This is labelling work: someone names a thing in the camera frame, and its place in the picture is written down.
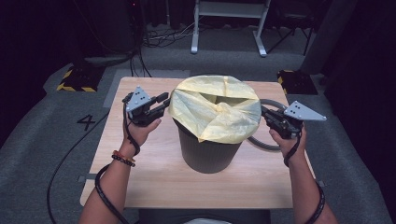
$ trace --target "bracelet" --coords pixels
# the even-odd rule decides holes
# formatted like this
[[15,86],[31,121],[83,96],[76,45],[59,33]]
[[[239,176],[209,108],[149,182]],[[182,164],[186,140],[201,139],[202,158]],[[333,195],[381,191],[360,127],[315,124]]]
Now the bracelet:
[[118,157],[121,157],[121,158],[123,158],[123,159],[125,159],[126,161],[130,161],[130,162],[136,162],[136,160],[134,160],[134,158],[127,158],[127,157],[124,157],[120,152],[118,152],[117,150],[114,150],[113,151],[113,155],[116,155],[116,156],[118,156]]
[[111,155],[111,158],[113,158],[114,160],[120,161],[122,163],[125,163],[129,166],[134,167],[134,160],[133,159],[127,159],[125,157],[122,156],[122,154],[120,154],[118,151],[114,151],[113,155]]

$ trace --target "plastic bag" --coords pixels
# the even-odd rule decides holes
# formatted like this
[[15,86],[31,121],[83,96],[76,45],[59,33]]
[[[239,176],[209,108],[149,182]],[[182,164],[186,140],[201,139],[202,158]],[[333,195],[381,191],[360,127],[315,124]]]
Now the plastic bag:
[[248,84],[234,77],[198,76],[182,81],[171,95],[169,114],[205,140],[237,144],[259,128],[260,99]]

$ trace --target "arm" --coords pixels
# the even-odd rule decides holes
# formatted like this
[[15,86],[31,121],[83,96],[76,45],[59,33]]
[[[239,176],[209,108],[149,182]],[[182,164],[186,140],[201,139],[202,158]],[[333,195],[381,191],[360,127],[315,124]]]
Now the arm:
[[[283,157],[285,157],[296,139],[282,139],[275,130],[270,130],[271,136],[280,145]],[[319,202],[319,191],[314,177],[311,174],[305,158],[306,131],[303,128],[300,145],[296,153],[289,160],[291,191],[293,199],[294,222],[305,223],[311,218]],[[315,223],[337,223],[332,209],[325,203],[320,216]]]
[[[139,144],[145,143],[150,132],[158,127],[161,123],[160,119],[154,120],[148,127],[141,128],[134,126],[132,123],[128,129],[131,136]],[[134,145],[130,144],[124,130],[124,139],[121,143],[119,152],[126,158],[132,158],[135,153]],[[128,185],[129,174],[131,167],[120,162],[113,160],[106,172],[101,178],[101,187],[107,198],[113,203],[117,210],[122,213],[125,205],[126,190]],[[102,202],[96,189],[93,189],[90,197],[84,205],[81,217],[78,223],[118,223],[115,217],[106,205]]]

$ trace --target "gray bucket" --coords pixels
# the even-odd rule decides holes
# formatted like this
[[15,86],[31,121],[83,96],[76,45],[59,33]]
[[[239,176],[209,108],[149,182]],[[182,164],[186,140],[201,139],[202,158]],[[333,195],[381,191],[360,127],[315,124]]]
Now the gray bucket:
[[175,120],[184,161],[193,170],[214,174],[227,168],[242,143],[223,144],[211,141],[199,143],[198,138]]

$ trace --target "number 4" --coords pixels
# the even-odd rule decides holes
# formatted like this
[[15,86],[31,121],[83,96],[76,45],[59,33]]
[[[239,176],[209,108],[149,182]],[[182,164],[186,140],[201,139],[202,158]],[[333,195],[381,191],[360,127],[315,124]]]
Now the number 4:
[[95,123],[95,121],[92,121],[92,115],[87,115],[87,116],[85,116],[84,118],[79,119],[79,120],[77,121],[77,123],[84,123],[84,124],[85,124],[85,129],[84,129],[84,131],[87,131],[87,130],[88,130],[88,127],[90,127],[90,124]]

